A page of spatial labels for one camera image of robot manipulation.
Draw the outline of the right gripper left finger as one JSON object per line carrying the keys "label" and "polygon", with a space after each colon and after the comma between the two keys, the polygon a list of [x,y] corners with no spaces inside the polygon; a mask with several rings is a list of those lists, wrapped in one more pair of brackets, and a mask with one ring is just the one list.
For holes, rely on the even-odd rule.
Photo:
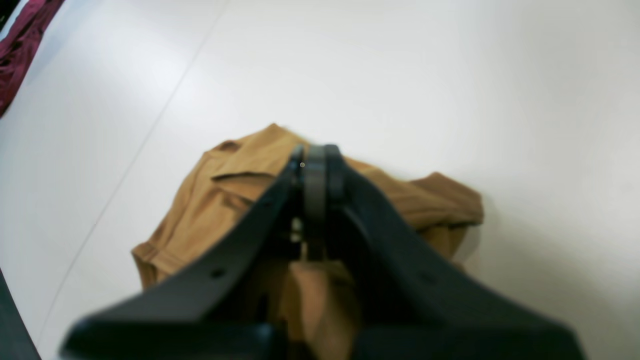
{"label": "right gripper left finger", "polygon": [[93,313],[69,330],[62,360],[285,360],[283,329],[266,319],[268,296],[257,295],[245,320],[232,313],[258,291],[259,265],[288,262],[301,247],[287,232],[295,218],[320,235],[325,219],[326,148],[298,145],[283,171],[241,221],[198,260],[159,285]]}

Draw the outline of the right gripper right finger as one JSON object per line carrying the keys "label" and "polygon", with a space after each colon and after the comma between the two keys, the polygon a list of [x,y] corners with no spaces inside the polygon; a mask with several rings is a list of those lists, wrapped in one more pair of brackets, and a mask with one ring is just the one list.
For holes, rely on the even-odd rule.
{"label": "right gripper right finger", "polygon": [[326,245],[356,284],[353,360],[582,360],[574,333],[462,274],[325,147]]}

